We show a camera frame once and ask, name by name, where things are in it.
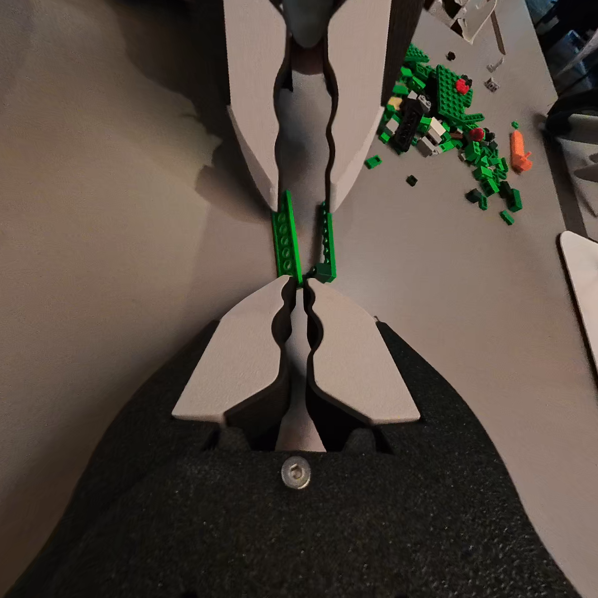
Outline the pile of loose lego pieces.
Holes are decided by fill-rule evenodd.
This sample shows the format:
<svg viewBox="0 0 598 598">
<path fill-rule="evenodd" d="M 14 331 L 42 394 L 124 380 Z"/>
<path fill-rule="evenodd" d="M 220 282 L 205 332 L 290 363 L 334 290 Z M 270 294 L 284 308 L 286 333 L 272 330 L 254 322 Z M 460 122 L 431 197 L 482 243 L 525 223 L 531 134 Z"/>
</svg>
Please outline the pile of loose lego pieces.
<svg viewBox="0 0 598 598">
<path fill-rule="evenodd" d="M 383 108 L 377 138 L 398 155 L 411 148 L 426 158 L 457 152 L 476 180 L 476 187 L 465 193 L 467 201 L 486 211 L 489 199 L 499 196 L 505 204 L 501 220 L 514 225 L 523 202 L 508 176 L 520 173 L 512 169 L 510 156 L 501 154 L 495 132 L 483 126 L 485 116 L 467 112 L 473 91 L 471 77 L 431 64 L 429 56 L 410 43 Z M 520 131 L 516 121 L 511 127 Z"/>
</svg>

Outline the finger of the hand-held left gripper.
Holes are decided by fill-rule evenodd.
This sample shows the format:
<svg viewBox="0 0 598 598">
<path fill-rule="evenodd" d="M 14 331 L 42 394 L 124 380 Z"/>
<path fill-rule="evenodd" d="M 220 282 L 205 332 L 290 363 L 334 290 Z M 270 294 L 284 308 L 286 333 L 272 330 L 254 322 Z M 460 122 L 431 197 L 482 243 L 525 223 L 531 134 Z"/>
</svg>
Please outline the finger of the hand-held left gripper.
<svg viewBox="0 0 598 598">
<path fill-rule="evenodd" d="M 287 24 L 273 1 L 224 1 L 228 114 L 249 173 L 270 210 L 279 210 L 275 92 L 287 52 Z"/>
<path fill-rule="evenodd" d="M 327 29 L 327 66 L 335 107 L 328 208 L 340 207 L 366 159 L 382 117 L 382 85 L 391 1 L 344 1 Z"/>
</svg>

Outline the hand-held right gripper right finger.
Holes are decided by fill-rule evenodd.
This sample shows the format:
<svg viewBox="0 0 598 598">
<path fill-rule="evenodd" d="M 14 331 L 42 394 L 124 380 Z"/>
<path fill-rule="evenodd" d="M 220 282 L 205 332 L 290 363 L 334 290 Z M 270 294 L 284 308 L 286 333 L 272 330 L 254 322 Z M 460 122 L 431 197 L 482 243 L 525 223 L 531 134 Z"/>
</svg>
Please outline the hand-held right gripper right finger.
<svg viewBox="0 0 598 598">
<path fill-rule="evenodd" d="M 330 283 L 308 280 L 306 407 L 319 435 L 420 419 L 378 321 Z"/>
</svg>

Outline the orange brick separator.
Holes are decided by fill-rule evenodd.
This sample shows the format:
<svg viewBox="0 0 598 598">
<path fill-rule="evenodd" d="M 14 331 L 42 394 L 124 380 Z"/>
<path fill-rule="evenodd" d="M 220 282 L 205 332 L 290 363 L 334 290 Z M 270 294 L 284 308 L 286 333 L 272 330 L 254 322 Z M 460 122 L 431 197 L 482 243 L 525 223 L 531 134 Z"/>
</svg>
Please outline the orange brick separator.
<svg viewBox="0 0 598 598">
<path fill-rule="evenodd" d="M 531 152 L 524 147 L 524 137 L 518 129 L 514 129 L 510 135 L 510 160 L 511 167 L 517 173 L 528 172 L 533 162 L 530 160 Z"/>
</svg>

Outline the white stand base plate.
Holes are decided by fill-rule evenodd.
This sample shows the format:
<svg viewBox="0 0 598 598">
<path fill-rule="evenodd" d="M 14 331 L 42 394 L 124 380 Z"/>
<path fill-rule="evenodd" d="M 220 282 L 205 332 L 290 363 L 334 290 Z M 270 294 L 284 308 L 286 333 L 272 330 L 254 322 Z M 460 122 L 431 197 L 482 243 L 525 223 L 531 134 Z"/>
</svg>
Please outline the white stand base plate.
<svg viewBox="0 0 598 598">
<path fill-rule="evenodd" d="M 558 237 L 588 355 L 597 370 L 597 241 L 564 231 Z"/>
</svg>

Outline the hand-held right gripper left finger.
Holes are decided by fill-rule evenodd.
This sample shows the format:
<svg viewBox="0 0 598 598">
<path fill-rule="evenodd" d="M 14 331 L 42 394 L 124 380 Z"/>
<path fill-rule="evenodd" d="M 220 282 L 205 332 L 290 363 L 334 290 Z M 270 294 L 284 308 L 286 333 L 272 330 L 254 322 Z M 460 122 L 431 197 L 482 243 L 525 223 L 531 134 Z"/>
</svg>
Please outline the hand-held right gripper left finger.
<svg viewBox="0 0 598 598">
<path fill-rule="evenodd" d="M 286 342 L 297 283 L 291 276 L 248 295 L 219 320 L 172 410 L 178 420 L 277 435 L 290 404 Z"/>
</svg>

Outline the green holed lego plate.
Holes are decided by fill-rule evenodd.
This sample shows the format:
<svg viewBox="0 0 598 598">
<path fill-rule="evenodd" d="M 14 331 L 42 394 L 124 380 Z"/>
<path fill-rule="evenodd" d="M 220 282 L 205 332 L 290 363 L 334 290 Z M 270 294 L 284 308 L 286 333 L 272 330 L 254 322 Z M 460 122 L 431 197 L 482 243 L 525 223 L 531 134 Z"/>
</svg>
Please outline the green holed lego plate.
<svg viewBox="0 0 598 598">
<path fill-rule="evenodd" d="M 285 190 L 280 198 L 280 210 L 271 212 L 274 255 L 278 276 L 292 277 L 298 288 L 303 287 L 303 273 L 298 250 L 292 194 Z"/>
</svg>

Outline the narrow green lego plate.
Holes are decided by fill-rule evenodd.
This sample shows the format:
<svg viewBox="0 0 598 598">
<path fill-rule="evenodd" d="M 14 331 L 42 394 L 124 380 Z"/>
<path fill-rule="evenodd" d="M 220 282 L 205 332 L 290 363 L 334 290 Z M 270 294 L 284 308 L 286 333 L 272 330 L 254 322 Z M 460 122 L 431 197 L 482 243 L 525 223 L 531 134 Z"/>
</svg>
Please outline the narrow green lego plate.
<svg viewBox="0 0 598 598">
<path fill-rule="evenodd" d="M 336 266 L 333 215 L 328 209 L 328 203 L 324 201 L 321 205 L 322 215 L 322 263 L 330 263 Z"/>
</svg>

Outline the white and black fin piece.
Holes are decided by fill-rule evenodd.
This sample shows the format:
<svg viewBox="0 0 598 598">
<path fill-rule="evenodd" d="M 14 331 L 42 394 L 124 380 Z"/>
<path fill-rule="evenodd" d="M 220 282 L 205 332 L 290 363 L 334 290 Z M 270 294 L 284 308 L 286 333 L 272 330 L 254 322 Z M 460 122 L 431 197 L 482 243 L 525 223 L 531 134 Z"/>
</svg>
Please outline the white and black fin piece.
<svg viewBox="0 0 598 598">
<path fill-rule="evenodd" d="M 473 45 L 482 27 L 496 10 L 498 1 L 465 1 L 456 16 L 462 38 Z"/>
<path fill-rule="evenodd" d="M 447 27 L 452 27 L 467 1 L 426 1 L 427 12 Z"/>
</svg>

